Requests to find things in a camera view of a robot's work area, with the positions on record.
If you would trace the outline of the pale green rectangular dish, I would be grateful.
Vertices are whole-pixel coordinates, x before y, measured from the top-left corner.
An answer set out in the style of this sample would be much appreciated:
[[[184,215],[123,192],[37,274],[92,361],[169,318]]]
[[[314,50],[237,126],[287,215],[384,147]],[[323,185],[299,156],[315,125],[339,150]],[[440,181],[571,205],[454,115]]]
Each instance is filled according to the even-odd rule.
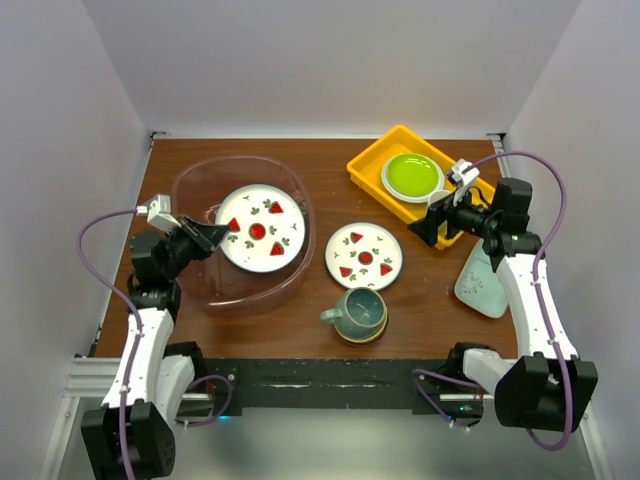
[[[454,294],[463,304],[480,314],[498,319],[508,307],[508,300],[490,258],[479,239],[472,249],[455,283]]]

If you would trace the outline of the lime green plate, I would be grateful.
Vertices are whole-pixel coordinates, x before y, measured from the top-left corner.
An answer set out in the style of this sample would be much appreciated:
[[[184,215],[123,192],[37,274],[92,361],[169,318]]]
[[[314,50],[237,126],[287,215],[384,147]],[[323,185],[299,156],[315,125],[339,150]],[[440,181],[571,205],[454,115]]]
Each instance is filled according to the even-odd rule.
[[[404,196],[423,197],[440,188],[441,170],[429,157],[404,153],[388,162],[386,179]]]

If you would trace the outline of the yellow plastic tray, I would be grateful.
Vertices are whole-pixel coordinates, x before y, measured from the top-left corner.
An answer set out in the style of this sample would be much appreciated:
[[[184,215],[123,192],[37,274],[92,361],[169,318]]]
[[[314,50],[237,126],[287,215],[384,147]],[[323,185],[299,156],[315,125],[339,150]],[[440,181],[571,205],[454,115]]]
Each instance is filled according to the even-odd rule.
[[[350,179],[405,224],[425,217],[425,204],[412,204],[395,198],[384,186],[382,170],[399,154],[417,153],[434,160],[446,173],[455,161],[403,125],[396,125],[347,163]]]

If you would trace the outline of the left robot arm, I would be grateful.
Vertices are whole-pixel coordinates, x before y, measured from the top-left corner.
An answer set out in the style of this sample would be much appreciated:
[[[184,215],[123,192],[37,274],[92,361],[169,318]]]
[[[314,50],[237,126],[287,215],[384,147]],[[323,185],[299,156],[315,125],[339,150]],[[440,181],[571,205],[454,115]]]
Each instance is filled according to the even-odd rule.
[[[99,408],[86,412],[81,432],[98,479],[166,477],[175,464],[173,425],[185,392],[200,390],[207,368],[196,343],[169,346],[181,288],[177,278],[209,258],[226,225],[148,213],[150,229],[131,237],[133,271],[127,289],[110,290],[127,306],[127,337],[118,370]]]

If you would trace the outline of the pale blue rimmed plate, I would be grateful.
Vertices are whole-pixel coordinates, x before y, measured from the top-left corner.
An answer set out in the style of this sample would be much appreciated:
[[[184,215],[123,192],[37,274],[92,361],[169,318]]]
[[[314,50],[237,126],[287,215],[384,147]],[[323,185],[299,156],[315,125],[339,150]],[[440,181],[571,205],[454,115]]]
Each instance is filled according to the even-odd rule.
[[[392,158],[390,158],[390,159],[389,159],[389,160],[384,164],[384,166],[383,166],[383,168],[382,168],[382,171],[381,171],[381,181],[382,181],[382,184],[383,184],[383,186],[385,187],[385,189],[386,189],[386,190],[387,190],[387,191],[388,191],[388,192],[389,192],[393,197],[395,197],[396,199],[401,200],[401,201],[404,201],[404,202],[407,202],[407,203],[412,203],[412,204],[426,203],[426,202],[427,202],[427,200],[429,199],[429,196],[430,196],[433,192],[435,192],[435,191],[437,191],[437,190],[441,190],[441,189],[444,187],[444,173],[443,173],[443,171],[441,170],[441,168],[437,165],[437,166],[440,168],[440,170],[441,170],[441,180],[440,180],[440,188],[439,188],[439,189],[436,189],[436,190],[432,191],[430,194],[428,194],[428,195],[426,195],[426,196],[423,196],[423,197],[407,197],[407,196],[404,196],[404,195],[402,195],[402,194],[398,193],[396,190],[394,190],[394,189],[390,186],[390,184],[388,183],[388,181],[387,181],[387,179],[386,179],[386,170],[387,170],[388,162],[389,162]]]

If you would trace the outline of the watermelon pattern plate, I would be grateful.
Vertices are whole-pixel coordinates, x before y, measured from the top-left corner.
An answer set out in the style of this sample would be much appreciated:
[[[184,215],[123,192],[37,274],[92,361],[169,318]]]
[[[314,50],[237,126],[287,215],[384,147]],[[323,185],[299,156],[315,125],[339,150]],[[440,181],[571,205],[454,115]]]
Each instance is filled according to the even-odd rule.
[[[229,228],[220,249],[235,266],[253,273],[279,271],[301,253],[308,228],[302,208],[284,190],[249,184],[219,205],[216,225]]]
[[[369,222],[342,226],[329,238],[324,252],[329,275],[345,289],[380,291],[398,278],[403,268],[399,241],[387,229]]]

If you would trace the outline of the clear plastic bin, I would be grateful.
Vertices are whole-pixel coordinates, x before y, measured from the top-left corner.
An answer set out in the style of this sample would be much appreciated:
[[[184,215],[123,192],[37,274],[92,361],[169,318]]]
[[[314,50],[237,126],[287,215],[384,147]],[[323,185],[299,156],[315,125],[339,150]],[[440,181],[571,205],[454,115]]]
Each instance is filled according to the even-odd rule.
[[[270,157],[232,155],[201,161],[176,178],[171,194],[175,212],[215,224],[216,210],[234,190],[268,184],[290,194],[302,208],[308,228],[301,253],[287,267],[253,273],[232,264],[219,248],[209,259],[194,262],[180,275],[183,290],[213,315],[262,313],[299,289],[316,246],[316,221],[309,191],[300,175]]]

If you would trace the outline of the aluminium frame rail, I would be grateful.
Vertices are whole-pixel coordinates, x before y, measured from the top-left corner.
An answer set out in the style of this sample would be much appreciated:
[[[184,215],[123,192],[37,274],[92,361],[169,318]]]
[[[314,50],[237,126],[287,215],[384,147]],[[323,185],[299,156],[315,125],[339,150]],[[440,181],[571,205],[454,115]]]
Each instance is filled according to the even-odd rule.
[[[116,358],[75,358],[38,479],[94,479],[81,435],[86,411],[98,408],[118,368]]]

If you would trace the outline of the teal glazed mug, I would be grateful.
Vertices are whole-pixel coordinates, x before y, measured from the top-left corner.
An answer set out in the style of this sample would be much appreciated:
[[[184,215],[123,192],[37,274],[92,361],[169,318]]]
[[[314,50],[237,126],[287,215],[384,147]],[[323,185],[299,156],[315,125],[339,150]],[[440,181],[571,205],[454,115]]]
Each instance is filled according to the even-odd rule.
[[[387,318],[382,297],[369,288],[345,292],[335,307],[320,314],[320,320],[347,335],[364,336],[376,332]]]

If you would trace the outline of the yellow rimmed dark bowl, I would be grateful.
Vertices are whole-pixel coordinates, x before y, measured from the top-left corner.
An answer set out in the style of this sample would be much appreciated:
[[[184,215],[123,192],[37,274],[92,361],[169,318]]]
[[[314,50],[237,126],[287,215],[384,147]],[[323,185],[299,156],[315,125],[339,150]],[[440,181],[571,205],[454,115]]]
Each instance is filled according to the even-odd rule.
[[[386,318],[374,333],[369,333],[361,337],[354,337],[354,336],[349,336],[347,334],[344,334],[337,327],[334,327],[334,330],[336,334],[347,344],[364,346],[364,345],[374,343],[379,339],[381,339],[386,332],[388,324],[389,324],[389,318]]]

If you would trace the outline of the light blue mug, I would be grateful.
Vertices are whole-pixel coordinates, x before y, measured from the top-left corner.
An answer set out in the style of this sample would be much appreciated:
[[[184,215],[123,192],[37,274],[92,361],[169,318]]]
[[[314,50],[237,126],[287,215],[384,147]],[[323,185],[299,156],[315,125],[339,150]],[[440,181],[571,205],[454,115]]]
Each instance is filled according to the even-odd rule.
[[[429,196],[429,199],[427,200],[427,206],[431,206],[431,205],[437,203],[438,201],[441,201],[441,200],[445,199],[450,194],[451,194],[451,191],[445,190],[445,189],[441,189],[441,190],[437,190],[437,191],[433,192]]]

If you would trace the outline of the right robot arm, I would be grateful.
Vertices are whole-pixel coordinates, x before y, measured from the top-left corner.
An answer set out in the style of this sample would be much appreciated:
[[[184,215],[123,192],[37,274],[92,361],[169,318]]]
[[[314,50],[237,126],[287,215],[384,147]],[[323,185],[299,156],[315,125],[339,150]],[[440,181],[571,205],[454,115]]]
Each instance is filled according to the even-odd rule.
[[[490,207],[466,194],[449,193],[429,206],[408,228],[435,246],[440,226],[450,233],[481,238],[511,311],[518,358],[503,359],[481,344],[458,343],[445,369],[448,386],[459,393],[477,384],[493,396],[501,425],[528,430],[575,431],[598,381],[596,366],[579,357],[555,309],[546,278],[540,237],[528,231],[529,183],[503,178]]]

